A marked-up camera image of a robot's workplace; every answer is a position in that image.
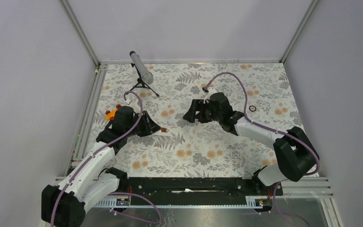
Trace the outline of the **white AC remote control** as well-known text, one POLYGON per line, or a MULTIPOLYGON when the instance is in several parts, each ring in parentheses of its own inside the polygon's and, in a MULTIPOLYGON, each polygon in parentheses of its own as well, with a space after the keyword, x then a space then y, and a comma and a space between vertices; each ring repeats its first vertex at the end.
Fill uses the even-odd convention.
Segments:
POLYGON ((169 130, 167 128, 161 127, 160 130, 158 130, 154 134, 159 135, 159 136, 168 136, 169 135, 169 130))

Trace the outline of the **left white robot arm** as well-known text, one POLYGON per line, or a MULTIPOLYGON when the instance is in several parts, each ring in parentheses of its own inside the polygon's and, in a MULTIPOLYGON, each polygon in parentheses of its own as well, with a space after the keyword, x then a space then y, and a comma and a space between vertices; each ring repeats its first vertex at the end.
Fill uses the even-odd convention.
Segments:
POLYGON ((128 137, 145 137, 161 130, 147 111, 136 113, 130 106, 117 106, 104 130, 99 133, 90 152, 57 185, 42 191, 41 219, 53 227, 79 227, 86 214, 104 197, 126 192, 127 174, 110 168, 97 181, 100 171, 125 146, 128 137))

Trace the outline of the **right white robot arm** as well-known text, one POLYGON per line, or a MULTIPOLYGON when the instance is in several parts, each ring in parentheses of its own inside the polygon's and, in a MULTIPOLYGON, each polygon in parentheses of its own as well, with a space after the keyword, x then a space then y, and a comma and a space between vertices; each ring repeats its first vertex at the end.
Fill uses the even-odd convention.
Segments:
POLYGON ((228 133, 253 139, 273 149, 276 164, 254 173, 252 188, 256 194, 265 194, 277 182, 297 182, 311 168, 318 167, 319 155, 301 128, 294 126, 280 131, 248 120, 245 113, 232 108, 222 92, 208 94, 205 99, 193 99, 183 119, 190 123, 217 122, 228 133))

